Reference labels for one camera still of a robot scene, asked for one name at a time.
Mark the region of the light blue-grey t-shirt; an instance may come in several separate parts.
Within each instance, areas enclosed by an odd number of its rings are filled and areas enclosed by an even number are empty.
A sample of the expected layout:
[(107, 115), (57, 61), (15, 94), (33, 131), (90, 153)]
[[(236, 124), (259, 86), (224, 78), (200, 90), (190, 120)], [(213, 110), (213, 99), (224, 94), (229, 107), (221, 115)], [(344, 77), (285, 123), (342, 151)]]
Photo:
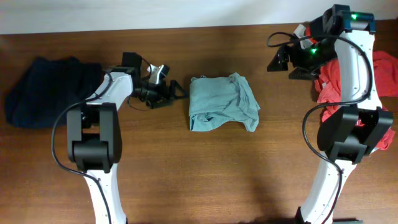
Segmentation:
[(229, 121), (243, 123), (254, 132), (259, 124), (260, 106), (245, 77), (192, 78), (190, 83), (189, 128), (207, 132)]

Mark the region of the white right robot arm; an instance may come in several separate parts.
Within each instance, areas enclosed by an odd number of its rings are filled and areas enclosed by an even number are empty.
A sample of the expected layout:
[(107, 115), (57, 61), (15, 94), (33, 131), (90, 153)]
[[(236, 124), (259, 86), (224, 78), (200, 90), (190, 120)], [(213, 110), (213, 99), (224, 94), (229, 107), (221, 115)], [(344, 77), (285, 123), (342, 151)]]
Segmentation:
[(277, 53), (267, 66), (270, 72), (290, 72), (291, 80), (313, 80), (320, 68), (337, 60), (340, 69), (340, 99), (337, 110), (319, 127), (312, 152), (320, 165), (305, 203), (294, 222), (331, 223), (333, 212), (350, 173), (362, 158), (376, 150), (393, 124), (393, 115), (383, 109), (373, 67), (376, 22), (373, 14), (354, 12), (335, 4), (308, 27), (298, 27), (288, 42), (277, 44)]

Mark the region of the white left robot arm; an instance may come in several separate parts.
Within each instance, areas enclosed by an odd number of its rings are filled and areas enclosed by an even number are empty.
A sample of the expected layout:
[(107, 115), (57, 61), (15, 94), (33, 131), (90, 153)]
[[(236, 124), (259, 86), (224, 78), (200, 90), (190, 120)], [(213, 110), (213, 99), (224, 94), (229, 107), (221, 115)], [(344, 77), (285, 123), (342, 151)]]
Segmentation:
[(118, 118), (122, 103), (133, 97), (155, 109), (188, 96), (175, 80), (165, 82), (167, 65), (149, 65), (145, 78), (140, 71), (123, 66), (107, 70), (98, 89), (67, 111), (68, 158), (87, 183), (96, 223), (128, 222), (117, 180), (123, 149)]

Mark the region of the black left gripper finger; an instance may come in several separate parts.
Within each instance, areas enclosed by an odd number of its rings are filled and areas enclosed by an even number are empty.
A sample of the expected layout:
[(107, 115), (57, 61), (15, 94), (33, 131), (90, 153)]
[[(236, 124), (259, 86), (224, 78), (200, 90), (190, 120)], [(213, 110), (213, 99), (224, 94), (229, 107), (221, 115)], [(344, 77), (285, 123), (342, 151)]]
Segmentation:
[(174, 98), (162, 98), (160, 100), (157, 101), (149, 101), (149, 108), (150, 109), (157, 109), (157, 108), (162, 108), (162, 107), (166, 107), (166, 106), (170, 106), (172, 105), (172, 103), (175, 101)]
[(169, 98), (181, 100), (189, 97), (189, 92), (181, 87), (176, 80), (170, 81)]

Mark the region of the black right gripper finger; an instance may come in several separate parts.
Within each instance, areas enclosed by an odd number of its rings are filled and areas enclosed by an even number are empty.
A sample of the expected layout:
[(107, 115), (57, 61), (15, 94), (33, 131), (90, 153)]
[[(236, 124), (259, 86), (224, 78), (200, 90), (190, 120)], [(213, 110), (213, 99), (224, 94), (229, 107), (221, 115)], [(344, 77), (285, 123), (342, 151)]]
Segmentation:
[(290, 55), (289, 46), (281, 46), (277, 50), (274, 58), (271, 60), (270, 64), (267, 66), (268, 72), (282, 72), (288, 70)]
[(301, 68), (296, 68), (289, 73), (290, 80), (317, 80), (319, 77), (319, 69), (307, 71)]

